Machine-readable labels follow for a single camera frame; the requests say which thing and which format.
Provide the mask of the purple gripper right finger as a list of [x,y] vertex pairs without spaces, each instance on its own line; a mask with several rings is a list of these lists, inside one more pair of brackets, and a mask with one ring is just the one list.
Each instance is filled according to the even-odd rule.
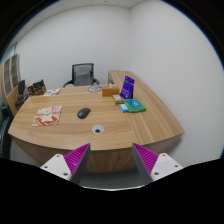
[[139,174],[145,185],[152,182],[151,172],[158,159],[158,154],[137,143],[132,144],[132,155],[137,165]]

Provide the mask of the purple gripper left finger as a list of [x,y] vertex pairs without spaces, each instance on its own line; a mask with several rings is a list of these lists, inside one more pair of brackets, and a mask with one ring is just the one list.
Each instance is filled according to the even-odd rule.
[[64,155],[64,159],[72,174],[70,179],[72,183],[80,183],[90,152],[90,144],[85,144]]

